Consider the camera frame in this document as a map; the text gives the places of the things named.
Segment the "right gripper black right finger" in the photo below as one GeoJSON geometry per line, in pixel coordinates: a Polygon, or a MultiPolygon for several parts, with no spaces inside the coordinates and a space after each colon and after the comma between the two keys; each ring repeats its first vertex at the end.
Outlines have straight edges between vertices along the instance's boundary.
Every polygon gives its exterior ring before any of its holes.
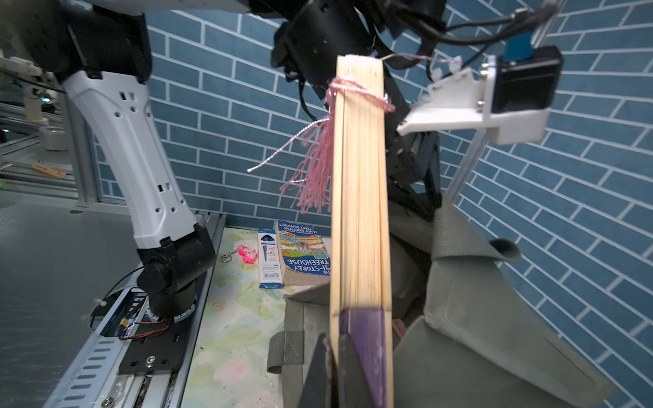
{"type": "Polygon", "coordinates": [[[374,407],[361,359],[350,334],[338,338],[338,407],[374,407]]]}

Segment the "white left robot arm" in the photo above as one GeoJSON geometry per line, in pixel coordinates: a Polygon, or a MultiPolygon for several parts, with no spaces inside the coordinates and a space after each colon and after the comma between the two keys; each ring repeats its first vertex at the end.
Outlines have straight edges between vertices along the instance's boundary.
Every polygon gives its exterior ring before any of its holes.
{"type": "Polygon", "coordinates": [[[153,58],[146,14],[224,10],[282,18],[273,64],[323,94],[340,55],[379,50],[373,30],[398,35],[407,17],[444,27],[442,1],[4,1],[1,25],[51,72],[98,139],[126,199],[144,271],[138,285],[158,321],[189,312],[195,281],[215,261],[173,176],[146,86],[153,58]]]}

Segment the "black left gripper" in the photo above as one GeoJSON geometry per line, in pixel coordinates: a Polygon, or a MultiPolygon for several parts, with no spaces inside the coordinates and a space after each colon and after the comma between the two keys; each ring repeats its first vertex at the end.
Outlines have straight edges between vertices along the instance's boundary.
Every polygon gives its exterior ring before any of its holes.
{"type": "Polygon", "coordinates": [[[290,1],[279,7],[286,22],[275,34],[271,64],[281,67],[301,86],[311,85],[320,99],[336,76],[339,56],[356,54],[384,60],[384,89],[394,111],[385,116],[388,196],[415,214],[432,214],[442,202],[439,138],[434,132],[400,136],[399,125],[411,107],[391,75],[412,68],[418,57],[435,48],[428,40],[415,52],[401,56],[386,46],[383,31],[398,37],[406,24],[397,15],[409,1],[290,1]]]}

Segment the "blue illustrated book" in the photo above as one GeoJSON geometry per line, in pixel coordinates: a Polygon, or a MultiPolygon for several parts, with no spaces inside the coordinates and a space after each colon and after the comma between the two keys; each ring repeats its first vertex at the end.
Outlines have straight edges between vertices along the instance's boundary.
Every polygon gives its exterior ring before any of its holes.
{"type": "Polygon", "coordinates": [[[275,232],[285,286],[314,286],[330,281],[331,258],[316,228],[278,220],[275,232]]]}

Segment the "pink keychain toy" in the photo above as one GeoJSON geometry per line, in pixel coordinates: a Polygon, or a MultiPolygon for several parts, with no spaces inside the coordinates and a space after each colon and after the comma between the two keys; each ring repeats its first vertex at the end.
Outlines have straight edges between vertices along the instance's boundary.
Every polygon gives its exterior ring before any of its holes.
{"type": "Polygon", "coordinates": [[[238,255],[241,258],[241,261],[246,265],[255,265],[258,261],[258,250],[244,245],[238,246],[236,249],[225,253],[219,258],[219,260],[222,263],[229,263],[236,255],[238,255]]]}

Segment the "olive green canvas tote bag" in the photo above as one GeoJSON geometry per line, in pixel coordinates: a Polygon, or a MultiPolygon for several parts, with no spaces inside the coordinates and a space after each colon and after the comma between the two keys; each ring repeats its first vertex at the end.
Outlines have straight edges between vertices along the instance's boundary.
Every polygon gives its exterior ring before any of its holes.
{"type": "MultiPolygon", "coordinates": [[[[427,221],[389,204],[392,407],[594,407],[614,383],[561,340],[520,297],[498,265],[520,256],[505,239],[484,238],[443,202],[427,221]]],[[[284,328],[267,370],[282,381],[282,401],[299,407],[316,342],[329,336],[330,289],[286,298],[284,328]]]]}

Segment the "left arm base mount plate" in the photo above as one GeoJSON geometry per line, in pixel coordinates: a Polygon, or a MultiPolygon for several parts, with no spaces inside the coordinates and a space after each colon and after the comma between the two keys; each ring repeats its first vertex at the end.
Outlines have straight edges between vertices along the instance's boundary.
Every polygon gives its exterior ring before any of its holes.
{"type": "Polygon", "coordinates": [[[162,319],[151,314],[149,299],[136,287],[95,299],[90,326],[100,336],[124,346],[120,374],[177,372],[185,359],[197,306],[181,316],[162,319]]]}

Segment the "purple fan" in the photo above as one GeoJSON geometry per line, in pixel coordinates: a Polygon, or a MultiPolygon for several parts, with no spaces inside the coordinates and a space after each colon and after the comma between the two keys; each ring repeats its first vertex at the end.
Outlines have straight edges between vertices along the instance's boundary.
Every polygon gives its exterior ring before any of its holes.
{"type": "Polygon", "coordinates": [[[384,64],[338,57],[328,89],[329,115],[301,134],[319,134],[300,172],[302,204],[330,203],[330,343],[338,376],[338,338],[348,333],[361,359],[374,407],[394,405],[392,291],[384,117],[384,64]]]}

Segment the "white blue small box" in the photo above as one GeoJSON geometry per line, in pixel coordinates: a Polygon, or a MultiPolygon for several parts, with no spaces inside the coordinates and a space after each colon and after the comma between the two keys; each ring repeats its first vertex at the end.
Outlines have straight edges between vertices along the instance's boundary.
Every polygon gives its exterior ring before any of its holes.
{"type": "Polygon", "coordinates": [[[258,282],[261,289],[283,288],[277,234],[273,229],[258,230],[258,282]]]}

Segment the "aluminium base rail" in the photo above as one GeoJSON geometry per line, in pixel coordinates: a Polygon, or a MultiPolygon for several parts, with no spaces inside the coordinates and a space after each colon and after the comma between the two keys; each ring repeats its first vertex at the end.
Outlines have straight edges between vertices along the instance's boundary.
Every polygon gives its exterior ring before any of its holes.
{"type": "Polygon", "coordinates": [[[156,324],[136,286],[141,268],[109,292],[110,308],[46,401],[47,407],[180,407],[215,263],[194,282],[194,304],[156,324]]]}

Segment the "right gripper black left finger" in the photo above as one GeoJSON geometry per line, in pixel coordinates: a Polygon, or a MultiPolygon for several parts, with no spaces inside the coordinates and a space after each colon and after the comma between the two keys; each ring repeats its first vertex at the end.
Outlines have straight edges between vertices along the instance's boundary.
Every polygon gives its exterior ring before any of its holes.
{"type": "Polygon", "coordinates": [[[333,403],[333,351],[330,338],[322,333],[316,342],[299,399],[299,408],[329,408],[333,403]]]}

